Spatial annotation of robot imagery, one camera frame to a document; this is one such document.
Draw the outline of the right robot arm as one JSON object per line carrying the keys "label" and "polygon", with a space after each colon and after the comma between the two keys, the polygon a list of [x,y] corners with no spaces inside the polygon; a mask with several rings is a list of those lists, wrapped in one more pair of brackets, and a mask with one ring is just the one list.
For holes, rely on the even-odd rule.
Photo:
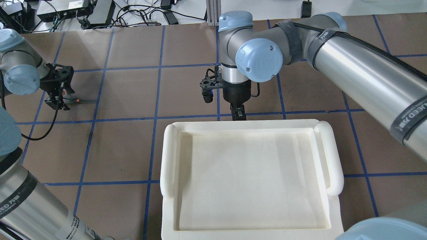
{"label": "right robot arm", "polygon": [[347,32],[330,12],[283,20],[256,32],[252,14],[219,17],[222,78],[232,85],[266,82],[305,59],[387,128],[399,143],[427,156],[426,74]]}

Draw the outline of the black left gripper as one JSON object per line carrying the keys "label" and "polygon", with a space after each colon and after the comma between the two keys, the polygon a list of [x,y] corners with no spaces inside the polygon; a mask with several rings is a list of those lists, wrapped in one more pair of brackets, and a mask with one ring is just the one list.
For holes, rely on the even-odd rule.
{"label": "black left gripper", "polygon": [[46,63],[44,66],[48,69],[47,75],[41,78],[41,89],[47,93],[48,97],[44,102],[54,110],[57,108],[69,110],[70,108],[59,98],[62,97],[63,90],[70,94],[74,93],[70,85],[74,68],[51,63]]}

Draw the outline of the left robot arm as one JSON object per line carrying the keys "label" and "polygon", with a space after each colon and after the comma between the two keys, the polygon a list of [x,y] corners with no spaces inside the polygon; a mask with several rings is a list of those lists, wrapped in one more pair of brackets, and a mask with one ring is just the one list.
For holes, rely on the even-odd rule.
{"label": "left robot arm", "polygon": [[69,110],[63,94],[72,94],[71,66],[51,64],[13,29],[1,30],[1,231],[12,239],[100,240],[22,164],[20,128],[6,111],[7,95],[42,89],[55,110]]}

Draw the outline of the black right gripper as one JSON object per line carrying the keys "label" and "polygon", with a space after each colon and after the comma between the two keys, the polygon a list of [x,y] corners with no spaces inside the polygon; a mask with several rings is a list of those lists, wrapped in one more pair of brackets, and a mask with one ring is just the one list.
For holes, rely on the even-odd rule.
{"label": "black right gripper", "polygon": [[246,121],[244,102],[251,98],[251,80],[247,80],[240,84],[230,84],[227,88],[223,88],[223,99],[230,103],[230,111],[233,121]]}

